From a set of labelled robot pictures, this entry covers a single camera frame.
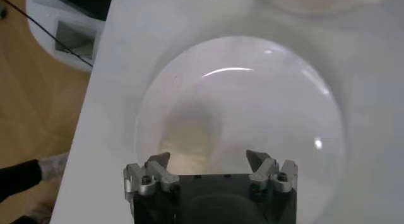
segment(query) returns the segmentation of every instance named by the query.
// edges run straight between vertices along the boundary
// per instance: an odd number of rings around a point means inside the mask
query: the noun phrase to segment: black cable
[[[79,56],[78,54],[74,53],[69,47],[67,47],[66,45],[64,45],[61,41],[59,41],[55,36],[53,36],[50,32],[48,32],[41,24],[39,24],[37,21],[35,21],[33,18],[31,18],[31,16],[29,16],[28,14],[26,14],[24,11],[22,11],[19,7],[17,7],[16,5],[14,5],[13,3],[11,3],[11,1],[8,0],[3,0],[5,3],[9,4],[12,8],[14,8],[15,10],[17,10],[18,12],[20,12],[22,15],[26,16],[26,18],[28,18],[30,21],[32,21],[33,23],[35,23],[39,28],[41,28],[46,34],[48,34],[51,38],[53,38],[60,46],[62,46],[64,49],[66,49],[70,54],[76,56],[79,60],[83,61],[85,64],[89,65],[90,67],[93,66],[93,64],[90,64],[89,62],[87,62],[86,60],[84,60],[83,58],[81,58],[81,56]]]

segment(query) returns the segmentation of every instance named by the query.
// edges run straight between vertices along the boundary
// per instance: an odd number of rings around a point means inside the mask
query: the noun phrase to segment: person's leg
[[[51,221],[52,208],[44,204],[38,205],[11,224],[48,224]]]
[[[42,179],[38,160],[0,169],[0,202],[8,196],[37,185]]]
[[[0,169],[0,202],[37,185],[41,180],[62,175],[67,159],[68,154],[65,153]]]

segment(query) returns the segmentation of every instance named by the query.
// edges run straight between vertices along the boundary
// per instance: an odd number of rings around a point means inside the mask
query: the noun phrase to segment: wooden floor
[[[10,0],[25,9],[25,0]],[[8,8],[0,20],[0,168],[70,148],[89,74],[48,55],[29,31],[27,19]],[[58,181],[7,198],[0,224],[37,203],[52,204]]]

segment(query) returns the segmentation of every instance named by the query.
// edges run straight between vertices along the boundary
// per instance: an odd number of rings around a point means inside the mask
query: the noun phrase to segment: white table
[[[113,0],[52,223],[133,222],[122,170],[136,161],[141,98],[175,56],[226,35],[263,37],[291,48],[318,70],[336,97],[349,170],[318,223],[401,223],[402,4],[390,0],[308,18],[262,10],[256,0]]]

